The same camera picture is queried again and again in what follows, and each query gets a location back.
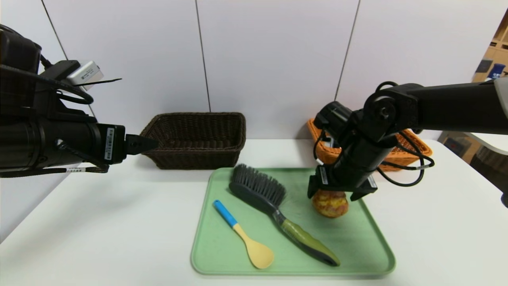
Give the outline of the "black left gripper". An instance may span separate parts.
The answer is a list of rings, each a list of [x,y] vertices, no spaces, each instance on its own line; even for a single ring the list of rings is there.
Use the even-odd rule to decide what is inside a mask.
[[[100,124],[96,121],[49,121],[49,165],[71,165],[84,159],[58,148],[58,142],[99,161],[101,164],[118,164],[126,155],[149,152],[159,142],[140,135],[125,135],[125,127]]]

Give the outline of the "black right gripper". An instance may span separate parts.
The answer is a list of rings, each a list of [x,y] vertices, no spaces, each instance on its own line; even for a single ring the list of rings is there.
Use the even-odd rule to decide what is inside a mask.
[[[350,192],[350,200],[357,201],[376,192],[372,174],[393,149],[394,141],[352,141],[333,164],[316,167],[309,177],[307,197],[312,199],[321,189]]]

